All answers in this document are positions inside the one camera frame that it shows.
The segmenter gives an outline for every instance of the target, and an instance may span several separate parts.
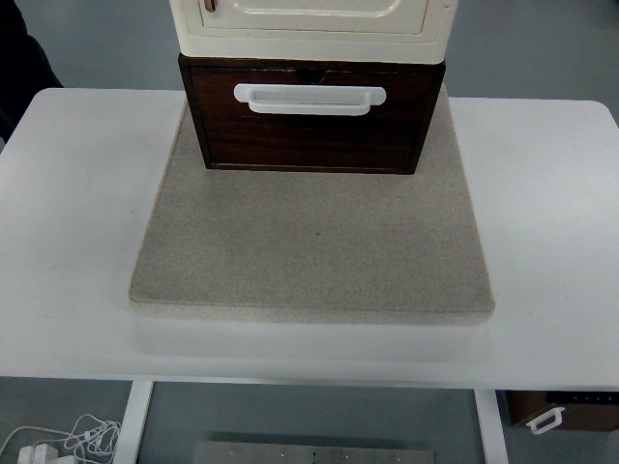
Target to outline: felt pad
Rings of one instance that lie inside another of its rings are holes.
[[[186,111],[133,273],[140,314],[470,324],[494,308],[441,91],[410,175],[208,170]]]

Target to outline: wooden box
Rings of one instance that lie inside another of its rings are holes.
[[[445,64],[179,57],[208,168],[412,174]],[[237,84],[382,88],[357,116],[267,114],[238,101]]]
[[[557,429],[607,432],[619,428],[619,394],[591,391],[506,391],[512,424],[524,426],[554,407],[562,407]]]

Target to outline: white handle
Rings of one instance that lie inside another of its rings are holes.
[[[382,87],[237,84],[234,97],[255,113],[361,116],[387,93]]]
[[[546,411],[542,415],[537,416],[533,420],[530,420],[529,422],[527,422],[526,426],[531,427],[531,432],[534,435],[540,435],[541,433],[548,432],[548,430],[550,430],[551,428],[561,425],[561,422],[563,422],[561,413],[563,411],[565,411],[565,408],[561,408],[561,407],[552,408],[550,411]],[[553,418],[553,421],[551,423],[546,424],[542,428],[538,428],[538,425],[540,425],[540,423],[550,418]]]

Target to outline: power adapter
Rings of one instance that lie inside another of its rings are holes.
[[[32,447],[20,449],[17,464],[77,464],[77,458],[75,456],[58,457],[58,449],[43,444],[34,449]]]

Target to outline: white table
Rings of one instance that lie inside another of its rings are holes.
[[[0,155],[0,375],[619,389],[619,130],[603,106],[451,99],[494,314],[473,327],[323,326],[130,308],[184,97],[34,100]]]

